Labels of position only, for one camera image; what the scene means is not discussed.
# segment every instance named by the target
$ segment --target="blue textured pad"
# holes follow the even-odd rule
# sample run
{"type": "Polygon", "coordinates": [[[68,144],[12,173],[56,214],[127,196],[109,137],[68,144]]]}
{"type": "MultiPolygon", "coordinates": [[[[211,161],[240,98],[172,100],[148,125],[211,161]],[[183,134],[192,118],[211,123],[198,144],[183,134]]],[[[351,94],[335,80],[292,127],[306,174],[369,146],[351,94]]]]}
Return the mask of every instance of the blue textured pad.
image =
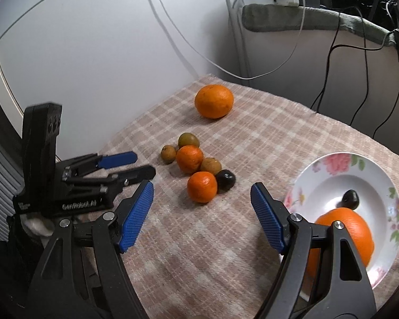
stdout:
{"type": "Polygon", "coordinates": [[[285,248],[282,225],[271,210],[266,198],[255,184],[251,186],[250,198],[251,205],[254,211],[256,211],[257,218],[262,225],[269,244],[271,247],[275,248],[278,253],[281,253],[285,248]]]}
{"type": "Polygon", "coordinates": [[[153,184],[149,182],[143,192],[136,200],[127,219],[121,229],[121,241],[119,248],[121,253],[125,253],[129,247],[133,246],[139,235],[140,229],[148,214],[153,201],[153,184]]]}
{"type": "Polygon", "coordinates": [[[133,151],[118,153],[111,156],[103,156],[98,162],[100,168],[111,169],[122,165],[132,164],[137,161],[137,154],[133,151]]]}

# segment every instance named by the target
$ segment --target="white floral plate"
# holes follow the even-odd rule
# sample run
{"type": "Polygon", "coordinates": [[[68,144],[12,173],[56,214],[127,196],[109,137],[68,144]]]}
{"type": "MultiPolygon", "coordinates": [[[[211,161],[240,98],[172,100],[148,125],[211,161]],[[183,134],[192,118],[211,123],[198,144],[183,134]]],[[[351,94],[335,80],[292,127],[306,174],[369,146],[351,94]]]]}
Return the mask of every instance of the white floral plate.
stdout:
{"type": "MultiPolygon", "coordinates": [[[[332,153],[310,164],[284,200],[290,213],[309,222],[336,208],[353,189],[360,204],[355,210],[371,230],[375,249],[367,274],[374,289],[389,271],[399,249],[399,197],[388,175],[376,163],[354,153],[332,153]]],[[[309,300],[311,279],[305,277],[300,296],[309,300]]]]}

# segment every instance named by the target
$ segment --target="tablecloth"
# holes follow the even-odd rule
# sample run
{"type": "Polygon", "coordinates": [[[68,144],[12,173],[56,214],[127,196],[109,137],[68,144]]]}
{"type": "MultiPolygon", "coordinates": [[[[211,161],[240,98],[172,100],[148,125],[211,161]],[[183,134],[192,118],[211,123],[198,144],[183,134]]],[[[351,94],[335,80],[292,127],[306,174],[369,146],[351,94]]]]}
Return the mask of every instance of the tablecloth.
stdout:
{"type": "MultiPolygon", "coordinates": [[[[202,77],[141,115],[102,153],[133,150],[136,165],[156,168],[155,197],[136,244],[122,258],[150,318],[253,318],[279,267],[250,204],[250,187],[263,182],[283,200],[297,175],[327,153],[351,151],[379,164],[399,192],[399,156],[353,128],[301,104],[229,82],[202,77]],[[232,90],[234,108],[211,121],[199,116],[194,97],[204,85],[232,90]],[[201,206],[186,191],[188,177],[160,159],[163,145],[195,134],[205,156],[237,177],[235,187],[201,206]]],[[[136,186],[118,195],[117,205],[136,186]]],[[[99,213],[90,214],[90,218],[99,213]]],[[[399,252],[375,289],[380,307],[399,284],[399,252]]]]}

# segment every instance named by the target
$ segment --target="orange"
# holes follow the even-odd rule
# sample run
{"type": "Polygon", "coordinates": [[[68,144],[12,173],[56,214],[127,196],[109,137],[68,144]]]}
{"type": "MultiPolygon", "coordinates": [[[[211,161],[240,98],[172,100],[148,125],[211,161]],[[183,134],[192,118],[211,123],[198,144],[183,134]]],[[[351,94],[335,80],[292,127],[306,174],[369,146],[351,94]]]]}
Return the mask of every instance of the orange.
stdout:
{"type": "Polygon", "coordinates": [[[186,145],[177,151],[176,162],[185,174],[193,174],[201,166],[204,154],[194,145],[186,145]]]}
{"type": "Polygon", "coordinates": [[[194,202],[208,203],[217,194],[216,178],[208,171],[195,173],[188,180],[188,194],[194,202]]]}
{"type": "MultiPolygon", "coordinates": [[[[315,223],[330,226],[333,221],[342,221],[359,252],[362,262],[368,266],[374,252],[371,231],[364,219],[348,208],[337,208],[320,216],[315,223]]],[[[319,262],[319,249],[312,249],[307,262],[307,273],[314,277],[319,262]]]]}
{"type": "Polygon", "coordinates": [[[195,96],[195,107],[203,117],[219,119],[229,113],[234,105],[234,96],[227,87],[207,85],[195,96]]]}

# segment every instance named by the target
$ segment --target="wall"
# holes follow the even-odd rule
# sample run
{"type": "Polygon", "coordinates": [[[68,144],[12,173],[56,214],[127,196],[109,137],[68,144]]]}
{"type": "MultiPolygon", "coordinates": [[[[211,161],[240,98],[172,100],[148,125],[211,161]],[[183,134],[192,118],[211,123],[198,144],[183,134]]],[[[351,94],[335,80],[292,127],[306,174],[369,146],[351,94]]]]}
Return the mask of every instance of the wall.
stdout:
{"type": "MultiPolygon", "coordinates": [[[[22,110],[45,101],[63,104],[61,158],[97,152],[201,75],[230,78],[184,43],[158,0],[44,0],[32,8],[38,1],[0,1],[0,91],[7,82],[22,110]]],[[[226,0],[163,2],[198,51],[239,73],[226,0]]],[[[21,121],[14,124],[18,131],[21,121]]]]}
{"type": "MultiPolygon", "coordinates": [[[[303,31],[292,58],[275,73],[251,80],[251,86],[310,107],[324,83],[326,58],[334,33],[303,31]]],[[[244,30],[251,74],[258,75],[278,67],[291,53],[297,34],[297,31],[254,33],[244,30]]],[[[336,44],[362,47],[363,39],[341,31],[336,44]]],[[[367,41],[368,48],[379,46],[367,41]]],[[[372,136],[375,128],[389,115],[396,100],[399,63],[393,47],[367,52],[367,55],[369,96],[356,115],[353,127],[372,136]]],[[[365,94],[364,52],[349,48],[335,50],[331,55],[329,79],[320,113],[349,124],[365,94]]],[[[375,139],[399,154],[399,102],[375,139]]]]}

